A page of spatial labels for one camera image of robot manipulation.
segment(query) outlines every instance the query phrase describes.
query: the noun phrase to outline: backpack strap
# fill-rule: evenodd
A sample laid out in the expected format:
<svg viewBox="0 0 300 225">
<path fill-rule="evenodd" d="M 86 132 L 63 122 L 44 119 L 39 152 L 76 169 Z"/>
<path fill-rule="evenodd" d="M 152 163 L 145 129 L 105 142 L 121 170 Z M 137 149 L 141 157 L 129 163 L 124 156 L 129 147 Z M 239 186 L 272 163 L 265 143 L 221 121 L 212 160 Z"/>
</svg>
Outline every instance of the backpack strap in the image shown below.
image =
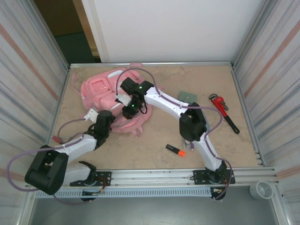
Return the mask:
<svg viewBox="0 0 300 225">
<path fill-rule="evenodd" d="M 142 126 L 139 126 L 137 129 L 131 131 L 131 133 L 134 135 L 134 136 L 141 136 L 143 134 L 143 128 Z"/>
<path fill-rule="evenodd" d="M 78 95 L 81 96 L 80 91 L 77 90 L 77 89 L 75 88 L 75 82 L 76 82 L 76 79 L 77 79 L 77 74 L 73 74 L 72 77 L 71 77 L 71 86 L 72 86 L 73 90 L 74 90 Z"/>
</svg>

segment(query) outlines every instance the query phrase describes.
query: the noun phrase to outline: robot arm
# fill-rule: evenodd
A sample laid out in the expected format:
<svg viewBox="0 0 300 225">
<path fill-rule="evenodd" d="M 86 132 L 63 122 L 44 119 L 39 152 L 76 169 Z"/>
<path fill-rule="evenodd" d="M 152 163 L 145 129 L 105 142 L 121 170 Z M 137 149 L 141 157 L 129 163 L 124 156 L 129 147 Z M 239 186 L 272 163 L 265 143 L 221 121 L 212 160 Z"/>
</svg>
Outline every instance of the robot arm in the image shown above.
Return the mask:
<svg viewBox="0 0 300 225">
<path fill-rule="evenodd" d="M 181 136 L 193 142 L 196 149 L 199 150 L 205 162 L 207 174 L 213 183 L 220 182 L 226 171 L 226 164 L 217 159 L 218 154 L 213 148 L 210 140 L 206 137 L 211 151 L 204 142 L 204 136 L 207 132 L 206 121 L 201 109 L 187 109 L 183 106 L 199 106 L 197 103 L 189 105 L 178 101 L 160 91 L 157 93 L 153 84 L 144 81 L 141 84 L 135 83 L 130 78 L 125 79 L 121 88 L 131 97 L 119 95 L 117 101 L 123 103 L 123 116 L 132 119 L 143 107 L 143 105 L 154 105 L 179 120 Z M 165 98 L 177 103 L 179 106 L 170 103 Z M 86 162 L 79 162 L 75 165 L 68 164 L 87 152 L 100 147 L 108 138 L 110 125 L 115 117 L 110 111 L 100 111 L 99 113 L 90 110 L 93 115 L 90 119 L 95 123 L 82 137 L 68 142 L 69 147 L 60 150 L 51 150 L 39 152 L 29 170 L 26 173 L 25 181 L 38 189 L 53 195 L 63 184 L 68 184 L 77 180 L 83 180 L 87 185 L 92 185 L 96 179 L 96 168 Z"/>
</svg>

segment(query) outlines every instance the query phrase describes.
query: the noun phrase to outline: red pipe wrench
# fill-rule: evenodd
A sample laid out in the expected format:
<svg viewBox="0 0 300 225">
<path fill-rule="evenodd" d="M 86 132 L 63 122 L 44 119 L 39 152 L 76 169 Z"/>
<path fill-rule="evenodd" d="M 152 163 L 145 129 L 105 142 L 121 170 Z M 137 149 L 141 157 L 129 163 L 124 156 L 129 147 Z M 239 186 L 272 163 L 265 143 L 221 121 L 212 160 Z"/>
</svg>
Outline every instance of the red pipe wrench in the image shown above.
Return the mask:
<svg viewBox="0 0 300 225">
<path fill-rule="evenodd" d="M 211 94 L 209 96 L 209 100 L 215 105 L 215 107 L 222 113 L 224 119 L 227 121 L 229 126 L 233 129 L 233 131 L 236 134 L 240 133 L 240 130 L 235 126 L 233 121 L 230 119 L 230 117 L 227 115 L 225 110 L 228 110 L 228 107 L 225 104 L 225 101 L 222 97 L 218 96 L 217 94 Z"/>
</svg>

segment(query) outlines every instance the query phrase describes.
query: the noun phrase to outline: beige tabletop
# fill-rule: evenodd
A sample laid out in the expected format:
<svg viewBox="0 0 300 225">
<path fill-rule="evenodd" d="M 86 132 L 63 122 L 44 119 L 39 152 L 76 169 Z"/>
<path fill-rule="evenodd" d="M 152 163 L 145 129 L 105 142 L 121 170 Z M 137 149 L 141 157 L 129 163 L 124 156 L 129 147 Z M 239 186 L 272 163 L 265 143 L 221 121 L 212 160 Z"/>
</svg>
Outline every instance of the beige tabletop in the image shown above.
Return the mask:
<svg viewBox="0 0 300 225">
<path fill-rule="evenodd" d="M 224 121 L 220 127 L 210 134 L 210 140 L 219 156 L 228 159 L 234 167 L 257 166 L 257 160 L 251 143 L 244 114 L 233 83 L 228 66 L 159 66 L 143 67 L 150 71 L 163 92 L 177 98 L 179 91 L 187 91 L 198 96 L 197 102 L 201 106 L 214 105 L 208 99 L 209 95 L 216 93 L 225 99 L 229 107 L 228 115 L 240 129 L 235 134 Z M 112 67 L 73 68 L 70 77 L 76 73 L 75 87 L 80 88 L 82 82 L 88 77 L 115 69 Z M 152 81 L 149 75 L 141 72 L 143 77 Z M 69 120 L 78 119 L 86 114 L 81 97 L 73 90 L 69 79 L 62 101 L 56 129 Z M 204 110 L 213 127 L 219 121 L 216 112 Z M 71 136 L 77 132 L 84 132 L 90 121 L 80 121 L 67 125 L 61 136 Z M 143 135 L 111 133 L 106 142 L 97 150 L 82 155 L 76 161 L 84 160 L 97 167 L 97 169 L 175 169 L 175 168 L 202 168 L 204 161 L 197 150 L 186 150 L 185 157 L 180 157 L 167 150 L 167 144 L 183 148 L 182 138 L 179 134 L 179 122 L 153 107 L 148 121 L 143 124 Z"/>
</svg>

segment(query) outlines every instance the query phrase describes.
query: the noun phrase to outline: pink backpack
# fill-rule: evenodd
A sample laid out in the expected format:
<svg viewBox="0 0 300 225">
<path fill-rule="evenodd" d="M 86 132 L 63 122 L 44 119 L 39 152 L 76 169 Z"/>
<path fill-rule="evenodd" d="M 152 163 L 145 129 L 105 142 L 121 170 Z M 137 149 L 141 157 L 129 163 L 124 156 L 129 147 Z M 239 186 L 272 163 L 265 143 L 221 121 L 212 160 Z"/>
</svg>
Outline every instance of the pink backpack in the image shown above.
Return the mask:
<svg viewBox="0 0 300 225">
<path fill-rule="evenodd" d="M 114 69 L 102 74 L 98 74 L 90 77 L 81 86 L 81 97 L 84 107 L 88 110 L 92 107 L 100 110 L 109 110 L 116 117 L 111 125 L 112 132 L 114 133 L 128 133 L 132 132 L 136 136 L 140 136 L 143 133 L 142 124 L 149 119 L 152 113 L 152 106 L 147 105 L 148 111 L 146 114 L 138 113 L 133 119 L 127 120 L 122 115 L 123 104 L 115 101 L 115 89 L 118 76 L 125 68 Z M 130 77 L 136 83 L 144 81 L 142 76 L 135 70 L 129 70 L 119 80 L 118 93 L 127 95 L 121 88 L 121 83 Z M 76 80 L 76 75 L 72 76 L 72 86 Z"/>
</svg>

